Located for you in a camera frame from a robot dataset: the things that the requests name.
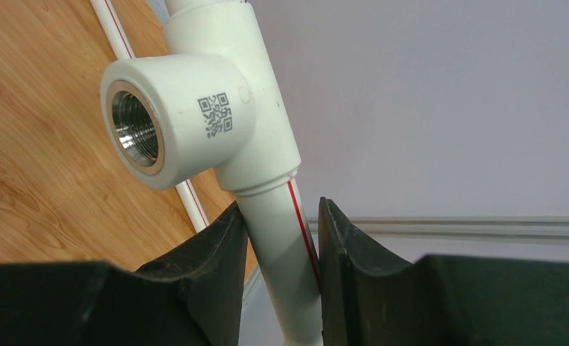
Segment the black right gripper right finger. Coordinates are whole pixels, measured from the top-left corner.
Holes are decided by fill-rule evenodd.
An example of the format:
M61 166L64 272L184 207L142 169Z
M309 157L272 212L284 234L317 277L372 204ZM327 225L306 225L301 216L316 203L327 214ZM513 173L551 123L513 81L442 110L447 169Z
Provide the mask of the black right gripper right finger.
M318 217L326 345L569 345L569 263L399 257L328 198Z

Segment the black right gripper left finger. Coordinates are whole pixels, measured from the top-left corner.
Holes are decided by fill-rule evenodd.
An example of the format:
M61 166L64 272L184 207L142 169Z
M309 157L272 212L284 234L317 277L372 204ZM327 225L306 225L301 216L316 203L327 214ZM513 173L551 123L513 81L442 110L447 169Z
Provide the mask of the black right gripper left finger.
M237 345L247 252L236 204L135 271L0 264L0 345Z

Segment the white PVC pipe frame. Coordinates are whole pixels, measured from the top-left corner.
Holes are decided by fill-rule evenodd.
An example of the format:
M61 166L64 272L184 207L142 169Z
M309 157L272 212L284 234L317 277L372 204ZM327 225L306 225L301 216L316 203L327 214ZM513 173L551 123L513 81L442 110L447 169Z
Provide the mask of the white PVC pipe frame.
M167 1L165 56L111 63L101 109L129 171L165 190L212 169L243 215L286 345L322 345L295 137L252 5Z

